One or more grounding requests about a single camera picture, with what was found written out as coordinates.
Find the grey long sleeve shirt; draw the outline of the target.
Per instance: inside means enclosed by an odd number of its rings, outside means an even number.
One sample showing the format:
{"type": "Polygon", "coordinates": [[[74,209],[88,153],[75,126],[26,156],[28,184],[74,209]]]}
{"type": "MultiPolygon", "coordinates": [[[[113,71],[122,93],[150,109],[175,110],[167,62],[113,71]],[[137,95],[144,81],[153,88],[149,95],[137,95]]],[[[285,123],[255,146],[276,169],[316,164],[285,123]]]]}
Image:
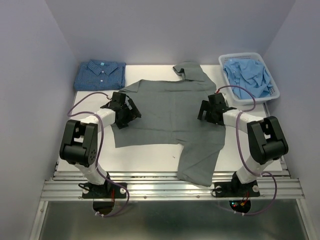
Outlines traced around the grey long sleeve shirt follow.
{"type": "Polygon", "coordinates": [[[209,187],[226,128],[199,120],[198,114],[217,87],[198,63],[183,62],[173,71],[180,81],[142,79],[120,90],[134,101],[141,118],[123,129],[112,125],[115,147],[181,144],[177,178],[209,187]]]}

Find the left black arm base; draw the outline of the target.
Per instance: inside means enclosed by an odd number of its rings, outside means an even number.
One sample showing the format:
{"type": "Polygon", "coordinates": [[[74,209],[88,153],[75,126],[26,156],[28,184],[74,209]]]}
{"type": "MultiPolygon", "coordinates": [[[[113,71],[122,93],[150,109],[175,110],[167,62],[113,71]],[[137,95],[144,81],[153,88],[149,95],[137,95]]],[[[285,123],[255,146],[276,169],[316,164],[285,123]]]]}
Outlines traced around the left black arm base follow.
{"type": "Polygon", "coordinates": [[[79,183],[82,189],[83,199],[125,199],[127,183],[120,182],[119,186],[106,182],[103,185],[95,185],[89,182],[79,183]]]}

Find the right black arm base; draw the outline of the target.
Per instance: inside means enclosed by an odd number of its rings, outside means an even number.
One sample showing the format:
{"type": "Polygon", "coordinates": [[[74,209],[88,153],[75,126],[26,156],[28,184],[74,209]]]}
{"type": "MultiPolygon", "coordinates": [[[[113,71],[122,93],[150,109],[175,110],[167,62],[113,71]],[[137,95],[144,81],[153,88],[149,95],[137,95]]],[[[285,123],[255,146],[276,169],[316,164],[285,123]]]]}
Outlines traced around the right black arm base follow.
{"type": "Polygon", "coordinates": [[[232,183],[231,181],[215,182],[211,195],[216,198],[242,198],[242,197],[259,197],[260,190],[257,181],[250,183],[232,183]]]}

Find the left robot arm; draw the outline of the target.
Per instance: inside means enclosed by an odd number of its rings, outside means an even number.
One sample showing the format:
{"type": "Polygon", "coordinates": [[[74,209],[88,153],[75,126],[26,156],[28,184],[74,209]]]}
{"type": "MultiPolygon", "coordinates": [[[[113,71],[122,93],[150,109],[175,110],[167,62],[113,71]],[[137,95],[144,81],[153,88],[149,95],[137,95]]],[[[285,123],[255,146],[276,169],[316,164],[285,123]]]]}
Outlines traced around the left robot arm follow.
{"type": "Polygon", "coordinates": [[[71,110],[68,112],[67,115],[70,118],[79,115],[87,115],[87,117],[67,121],[59,157],[78,168],[94,186],[95,193],[100,197],[106,197],[111,193],[113,181],[99,164],[105,127],[116,125],[118,129],[123,129],[142,115],[127,94],[114,92],[112,97],[104,92],[102,94],[109,102],[101,106],[97,112],[72,113],[71,110]]]}

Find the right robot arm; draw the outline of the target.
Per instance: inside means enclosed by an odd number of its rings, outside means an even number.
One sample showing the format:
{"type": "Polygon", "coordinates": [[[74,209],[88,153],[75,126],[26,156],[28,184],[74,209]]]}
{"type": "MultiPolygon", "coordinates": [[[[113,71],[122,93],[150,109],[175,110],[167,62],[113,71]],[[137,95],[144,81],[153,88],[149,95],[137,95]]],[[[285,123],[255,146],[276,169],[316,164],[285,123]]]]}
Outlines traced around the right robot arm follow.
{"type": "Polygon", "coordinates": [[[242,167],[233,174],[230,182],[231,192],[235,195],[246,192],[248,184],[266,175],[266,167],[289,151],[281,125],[275,116],[261,118],[229,107],[222,93],[209,95],[208,100],[203,100],[197,118],[235,128],[238,152],[242,161],[242,167]],[[248,137],[250,155],[247,160],[244,159],[241,150],[240,131],[248,137]]]}

